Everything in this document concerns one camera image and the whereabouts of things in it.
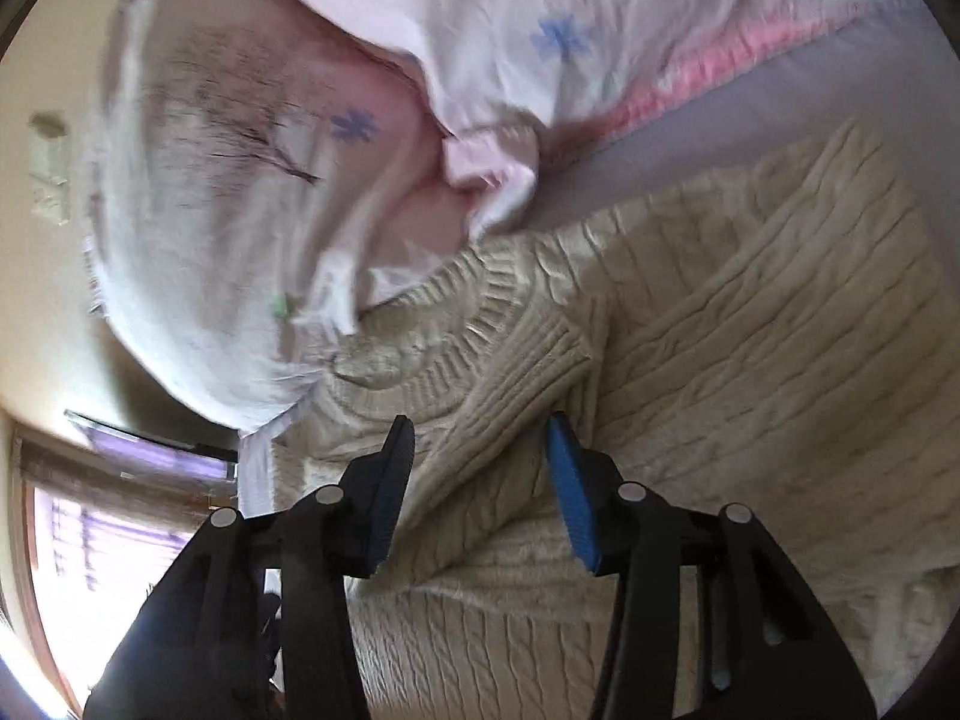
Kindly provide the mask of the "bright window with frame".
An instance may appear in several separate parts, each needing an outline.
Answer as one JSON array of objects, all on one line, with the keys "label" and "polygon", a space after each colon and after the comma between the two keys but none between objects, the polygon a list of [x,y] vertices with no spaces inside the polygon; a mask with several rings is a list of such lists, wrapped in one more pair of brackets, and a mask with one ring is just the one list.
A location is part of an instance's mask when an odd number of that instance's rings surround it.
[{"label": "bright window with frame", "polygon": [[83,707],[172,559],[210,509],[235,500],[235,467],[143,442],[91,452],[21,431],[10,449],[29,637]]}]

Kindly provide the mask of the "pink floral pillow right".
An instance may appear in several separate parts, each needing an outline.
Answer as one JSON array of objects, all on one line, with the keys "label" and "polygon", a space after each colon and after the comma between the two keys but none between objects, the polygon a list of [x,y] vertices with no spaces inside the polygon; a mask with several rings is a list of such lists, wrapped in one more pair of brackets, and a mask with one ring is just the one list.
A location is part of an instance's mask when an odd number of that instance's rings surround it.
[{"label": "pink floral pillow right", "polygon": [[768,55],[914,0],[299,0],[408,71],[452,135],[545,149],[651,119]]}]

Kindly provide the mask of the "lavender bed sheet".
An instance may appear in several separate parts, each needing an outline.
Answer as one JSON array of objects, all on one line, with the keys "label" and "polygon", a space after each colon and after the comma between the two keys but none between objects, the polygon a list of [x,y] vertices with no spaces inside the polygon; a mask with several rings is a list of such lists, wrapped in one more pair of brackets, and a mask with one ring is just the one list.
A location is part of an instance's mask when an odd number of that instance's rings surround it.
[{"label": "lavender bed sheet", "polygon": [[524,224],[550,229],[638,192],[753,163],[854,117],[958,239],[958,57],[928,10],[864,16],[544,177]]}]

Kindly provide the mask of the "wall mounted television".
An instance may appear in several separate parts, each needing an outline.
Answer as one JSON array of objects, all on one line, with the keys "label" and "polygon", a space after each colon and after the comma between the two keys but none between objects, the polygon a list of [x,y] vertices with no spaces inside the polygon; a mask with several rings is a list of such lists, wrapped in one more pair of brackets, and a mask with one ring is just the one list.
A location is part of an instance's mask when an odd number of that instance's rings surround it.
[{"label": "wall mounted television", "polygon": [[85,436],[96,454],[109,458],[129,472],[203,484],[233,484],[236,481],[236,450],[129,433],[76,411],[65,411],[65,418]]}]

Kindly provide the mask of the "pink floral pillow left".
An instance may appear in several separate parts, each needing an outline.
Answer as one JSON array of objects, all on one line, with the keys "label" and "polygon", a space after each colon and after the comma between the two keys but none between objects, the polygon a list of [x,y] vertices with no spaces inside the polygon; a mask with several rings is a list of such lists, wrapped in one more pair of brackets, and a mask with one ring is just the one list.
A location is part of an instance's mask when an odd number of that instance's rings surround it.
[{"label": "pink floral pillow left", "polygon": [[364,310],[516,220],[537,172],[530,130],[448,137],[296,0],[122,0],[89,166],[106,319],[174,398],[250,433]]}]

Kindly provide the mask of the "cream cable knit sweater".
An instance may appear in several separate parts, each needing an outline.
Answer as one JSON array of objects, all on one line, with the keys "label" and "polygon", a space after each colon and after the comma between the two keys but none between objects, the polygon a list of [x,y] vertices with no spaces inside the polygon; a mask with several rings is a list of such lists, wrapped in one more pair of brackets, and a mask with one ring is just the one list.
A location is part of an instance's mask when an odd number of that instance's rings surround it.
[{"label": "cream cable knit sweater", "polygon": [[946,633],[958,299],[861,125],[462,250],[342,343],[274,442],[272,496],[415,422],[391,554],[347,589],[374,717],[589,712],[615,585],[556,509],[558,410],[672,504],[752,507],[881,706]]}]

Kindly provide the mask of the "pink floral pillow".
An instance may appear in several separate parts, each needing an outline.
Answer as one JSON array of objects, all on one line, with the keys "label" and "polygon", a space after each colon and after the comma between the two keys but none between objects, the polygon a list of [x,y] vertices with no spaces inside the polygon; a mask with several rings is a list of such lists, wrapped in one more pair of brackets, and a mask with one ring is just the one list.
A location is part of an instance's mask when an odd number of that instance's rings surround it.
[{"label": "pink floral pillow", "polygon": [[89,166],[106,319],[174,398],[250,433],[364,310],[516,220],[537,172],[530,130],[448,137],[296,0],[122,0]]},{"label": "pink floral pillow", "polygon": [[452,135],[545,149],[651,119],[768,55],[914,0],[299,0],[408,71]]}]

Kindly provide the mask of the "white wall switch panel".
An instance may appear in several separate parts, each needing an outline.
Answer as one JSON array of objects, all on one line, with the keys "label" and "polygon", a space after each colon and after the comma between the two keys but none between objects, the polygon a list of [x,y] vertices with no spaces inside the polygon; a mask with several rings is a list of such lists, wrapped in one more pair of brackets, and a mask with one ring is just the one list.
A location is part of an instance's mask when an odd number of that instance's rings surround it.
[{"label": "white wall switch panel", "polygon": [[55,112],[34,112],[28,125],[32,213],[64,226],[70,221],[70,130]]}]

